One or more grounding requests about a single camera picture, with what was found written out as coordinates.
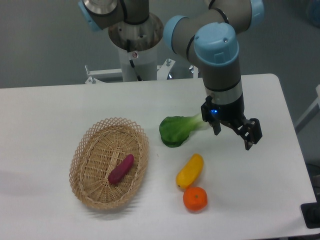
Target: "cable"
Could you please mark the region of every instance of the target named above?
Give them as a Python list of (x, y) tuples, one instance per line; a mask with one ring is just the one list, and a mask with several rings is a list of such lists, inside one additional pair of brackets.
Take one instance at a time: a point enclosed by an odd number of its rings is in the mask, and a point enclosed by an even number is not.
[[(131, 45), (131, 41), (129, 39), (126, 40), (126, 51), (127, 53), (130, 53), (130, 45)], [(139, 82), (142, 81), (142, 78), (140, 77), (140, 75), (137, 73), (136, 69), (135, 69), (135, 64), (134, 64), (134, 61), (132, 59), (129, 59), (129, 62), (130, 62), (130, 65), (131, 67), (133, 68), (133, 71), (136, 75), (136, 78)]]

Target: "toy vegetable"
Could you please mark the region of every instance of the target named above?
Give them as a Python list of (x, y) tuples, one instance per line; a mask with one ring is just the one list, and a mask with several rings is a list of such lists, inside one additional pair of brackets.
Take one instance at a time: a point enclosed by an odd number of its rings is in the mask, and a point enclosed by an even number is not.
[(134, 156), (129, 154), (125, 159), (113, 169), (109, 176), (108, 181), (110, 184), (118, 184), (122, 178), (130, 171), (134, 164)]
[(194, 116), (167, 116), (159, 126), (161, 140), (170, 148), (179, 147), (192, 131), (205, 124), (201, 113)]

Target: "white table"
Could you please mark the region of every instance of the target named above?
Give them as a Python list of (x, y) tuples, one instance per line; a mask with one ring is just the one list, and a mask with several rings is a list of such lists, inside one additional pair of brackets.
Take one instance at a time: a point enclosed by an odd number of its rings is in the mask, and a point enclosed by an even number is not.
[[(192, 116), (205, 101), (201, 79), (0, 89), (0, 239), (242, 240), (317, 234), (300, 205), (315, 202), (281, 90), (272, 74), (243, 76), (245, 115), (263, 137), (250, 151), (231, 129), (197, 131), (168, 148), (158, 127)], [(120, 210), (85, 207), (69, 168), (94, 123), (123, 117), (149, 137), (149, 165), (137, 195)], [(175, 184), (194, 153), (205, 161), (197, 185), (209, 204), (186, 211)]]

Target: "light blue joint cap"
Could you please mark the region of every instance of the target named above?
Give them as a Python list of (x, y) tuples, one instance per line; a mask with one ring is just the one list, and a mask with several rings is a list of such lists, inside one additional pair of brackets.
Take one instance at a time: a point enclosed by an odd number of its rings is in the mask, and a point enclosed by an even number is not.
[(166, 23), (166, 25), (164, 27), (164, 30), (163, 30), (164, 43), (172, 51), (173, 51), (173, 48), (172, 48), (172, 36), (174, 34), (176, 25), (183, 18), (186, 18), (186, 16), (181, 16), (181, 15), (174, 16)]
[(236, 32), (225, 22), (207, 24), (196, 32), (194, 50), (204, 63), (215, 67), (226, 66), (239, 55)]
[(81, 12), (85, 18), (85, 20), (87, 21), (87, 23), (89, 24), (91, 30), (93, 32), (98, 32), (101, 31), (102, 29), (96, 24), (96, 22), (91, 18), (90, 14), (88, 13), (87, 9), (85, 8), (84, 4), (79, 1), (78, 2), (78, 6), (81, 9)]
[(265, 6), (262, 0), (251, 0), (251, 9), (252, 16), (249, 28), (257, 26), (265, 18)]

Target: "gray floor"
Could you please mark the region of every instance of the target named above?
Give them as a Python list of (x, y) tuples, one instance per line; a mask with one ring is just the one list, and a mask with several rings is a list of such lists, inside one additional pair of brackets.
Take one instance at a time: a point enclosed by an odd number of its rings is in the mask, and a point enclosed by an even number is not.
[[(120, 67), (108, 32), (91, 32), (77, 1), (1, 2), (0, 88), (83, 84), (84, 65), (91, 70)], [(238, 36), (242, 74), (277, 75), (293, 122), (317, 97), (320, 84), (320, 28), (309, 23), (307, 3), (264, 0), (264, 22)], [(193, 17), (207, 9), (201, 0), (150, 0), (150, 10), (166, 23), (175, 15)], [(175, 78), (189, 76), (189, 64), (162, 42), (158, 64), (166, 58), (177, 61)], [(320, 114), (298, 140), (305, 161), (320, 165)]]

